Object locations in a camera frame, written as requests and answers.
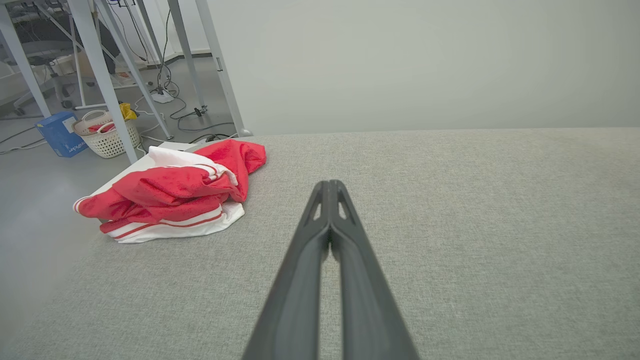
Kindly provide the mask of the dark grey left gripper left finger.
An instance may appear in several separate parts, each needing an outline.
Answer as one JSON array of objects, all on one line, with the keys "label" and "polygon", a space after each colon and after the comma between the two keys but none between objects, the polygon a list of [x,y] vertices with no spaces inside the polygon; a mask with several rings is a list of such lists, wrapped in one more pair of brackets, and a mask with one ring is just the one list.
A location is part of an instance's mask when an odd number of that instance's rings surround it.
[{"label": "dark grey left gripper left finger", "polygon": [[317,360],[322,265],[329,251],[329,182],[318,182],[243,353],[245,360]]}]

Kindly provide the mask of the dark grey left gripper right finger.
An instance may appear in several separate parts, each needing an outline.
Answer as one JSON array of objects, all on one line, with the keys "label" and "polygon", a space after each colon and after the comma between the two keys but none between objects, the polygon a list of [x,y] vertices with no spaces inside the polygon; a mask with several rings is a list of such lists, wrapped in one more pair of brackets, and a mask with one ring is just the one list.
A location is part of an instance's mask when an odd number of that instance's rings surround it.
[{"label": "dark grey left gripper right finger", "polygon": [[402,314],[354,203],[330,181],[330,243],[340,267],[345,360],[417,360]]}]

